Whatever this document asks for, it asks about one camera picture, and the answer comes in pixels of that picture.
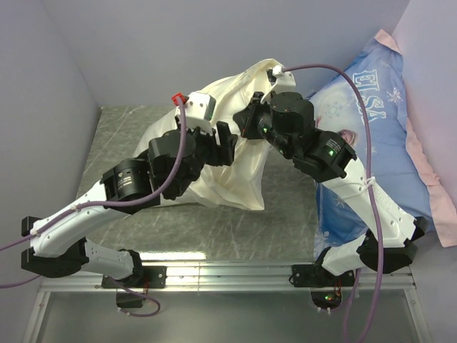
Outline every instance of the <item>white cloth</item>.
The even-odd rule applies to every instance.
[[[238,135],[235,160],[231,166],[205,165],[200,178],[190,185],[182,197],[175,201],[162,199],[162,205],[198,202],[208,207],[228,205],[248,210],[264,208],[261,178],[270,146],[267,141],[241,138],[232,118],[249,104],[255,91],[267,93],[271,83],[266,72],[278,64],[274,59],[265,59],[239,75],[220,79],[199,91],[212,95],[216,100],[212,127],[216,127],[217,121],[224,121],[230,126],[231,132]],[[151,139],[176,128],[174,115],[175,110],[170,111],[146,130],[134,156],[148,149]]]

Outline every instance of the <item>metal frame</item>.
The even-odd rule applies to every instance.
[[[291,266],[306,264],[301,260],[291,261],[145,261],[145,266],[166,266],[167,278],[164,289],[156,292],[309,292],[312,288],[295,288],[289,282]],[[101,288],[102,276],[89,272],[79,272],[60,279],[43,279],[34,310],[27,327],[24,343],[34,343],[46,311],[47,302],[52,292],[123,292],[117,289]],[[376,272],[362,269],[359,289],[374,288]],[[430,343],[431,339],[426,319],[416,293],[409,267],[393,274],[383,276],[382,289],[402,289],[406,294],[420,343]]]

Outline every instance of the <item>marble surface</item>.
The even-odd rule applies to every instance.
[[[170,106],[104,107],[79,187],[131,157],[146,128]],[[198,204],[145,209],[90,234],[97,244],[152,259],[313,259],[317,225],[313,179],[272,150],[262,179],[265,210]]]

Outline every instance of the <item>wire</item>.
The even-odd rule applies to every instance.
[[[14,287],[18,287],[18,286],[22,286],[23,284],[28,284],[29,282],[32,282],[36,279],[38,279],[41,275],[36,275],[30,279],[27,279],[27,280],[24,280],[24,281],[21,281],[21,282],[16,282],[16,283],[13,283],[13,284],[0,284],[0,289],[6,289],[6,288],[14,288]]]
[[[60,222],[62,219],[66,218],[70,214],[76,211],[80,211],[82,209],[85,209],[87,207],[93,207],[93,206],[103,206],[103,207],[129,207],[129,206],[138,206],[141,204],[144,204],[146,202],[151,201],[152,199],[155,199],[156,197],[160,196],[160,194],[170,185],[170,183],[173,181],[174,177],[178,173],[179,167],[181,166],[181,161],[184,156],[184,150],[186,148],[186,135],[187,135],[187,123],[186,123],[186,110],[184,108],[184,104],[181,100],[181,98],[177,98],[178,101],[178,106],[181,111],[181,134],[179,137],[179,148],[178,148],[178,154],[176,155],[176,160],[174,162],[173,168],[170,171],[170,174],[166,178],[165,182],[154,192],[152,192],[150,195],[137,199],[137,200],[131,200],[129,202],[102,202],[102,201],[96,201],[96,202],[85,202],[81,204],[77,204],[74,208],[72,209],[67,209],[66,211],[63,211],[59,215],[55,216],[53,219],[51,219],[49,222],[47,222],[45,225],[43,225],[40,229],[36,231],[36,234],[42,234],[45,232],[47,229],[52,227],[53,225],[57,224]],[[33,234],[28,234],[27,236],[11,243],[8,244],[4,247],[0,247],[0,252],[9,249],[11,247],[14,247],[16,245],[19,245],[21,243],[27,242],[28,240],[32,239],[34,237]],[[32,281],[26,280],[23,282],[17,282],[15,284],[0,284],[0,289],[3,288],[12,288],[12,287],[17,287],[21,286],[22,284],[26,284],[27,282]]]
[[[368,122],[368,115],[366,113],[366,107],[363,102],[362,96],[360,92],[357,89],[357,86],[354,84],[352,79],[346,74],[343,70],[331,66],[329,64],[304,64],[300,66],[292,66],[289,68],[283,68],[283,72],[287,71],[294,71],[294,70],[300,70],[300,69],[313,69],[313,68],[324,68],[324,69],[330,69],[333,71],[336,71],[338,74],[340,74],[348,83],[349,86],[354,90],[354,93],[356,95],[357,101],[360,105],[360,108],[362,109],[362,116],[363,116],[363,122],[365,124],[365,134],[366,134],[366,178],[370,179],[371,178],[371,133],[370,133],[370,124]],[[370,203],[371,203],[371,208],[373,209],[373,215],[374,215],[374,220],[376,223],[376,232],[378,234],[378,270],[376,272],[376,283],[374,287],[374,292],[373,292],[373,299],[371,300],[371,306],[370,306],[370,312],[368,313],[368,317],[365,323],[365,327],[363,328],[362,333],[357,339],[357,343],[362,343],[364,339],[366,338],[366,335],[368,334],[368,331],[371,328],[371,325],[373,324],[373,319],[374,319],[374,314],[376,312],[376,307],[378,306],[378,301],[379,301],[379,294],[381,291],[381,282],[383,279],[383,268],[384,268],[384,246],[383,246],[383,232],[381,228],[381,218],[379,216],[378,212],[378,207],[376,206],[376,200],[374,198],[374,193],[373,193],[373,187],[372,185],[368,185],[368,196],[370,198]],[[356,279],[360,277],[361,270],[357,269],[356,270]],[[343,337],[344,337],[344,342],[347,343],[349,341],[348,338],[348,316],[349,312],[351,311],[351,305],[354,297],[356,296],[356,290],[357,290],[358,282],[356,282],[352,288],[351,295],[348,298],[347,302],[347,307],[346,307],[346,313],[344,316],[344,321],[343,321]]]
[[[132,295],[136,295],[137,297],[140,297],[140,298],[143,298],[143,299],[146,299],[146,300],[151,300],[154,304],[157,305],[157,309],[156,311],[154,312],[151,312],[151,313],[146,313],[146,314],[139,314],[139,313],[133,313],[133,312],[129,312],[127,311],[126,309],[119,309],[119,311],[121,311],[122,313],[125,313],[127,314],[128,316],[131,316],[131,317],[138,317],[138,318],[145,318],[145,317],[152,317],[152,316],[155,316],[156,314],[159,313],[160,311],[160,308],[161,308],[161,305],[160,305],[160,302],[149,296],[149,295],[146,295],[146,294],[142,294],[142,293],[138,293],[138,292],[135,292],[134,290],[132,289],[129,289],[127,287],[125,287],[124,285],[122,285],[120,282],[117,282],[115,279],[113,279],[112,277],[109,277],[109,279],[119,288],[122,288],[124,291],[132,294]]]

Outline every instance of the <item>pink trim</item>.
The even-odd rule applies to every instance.
[[[441,186],[439,177],[423,153],[422,145],[409,119],[406,119],[406,151],[413,160],[422,182],[430,194],[430,208],[436,233],[443,247],[457,245],[457,211],[449,194]]]
[[[390,34],[385,32],[384,30],[379,30],[379,32],[375,35],[374,39],[379,43],[401,54],[400,49],[398,48],[398,45],[395,42],[395,40],[391,37]]]

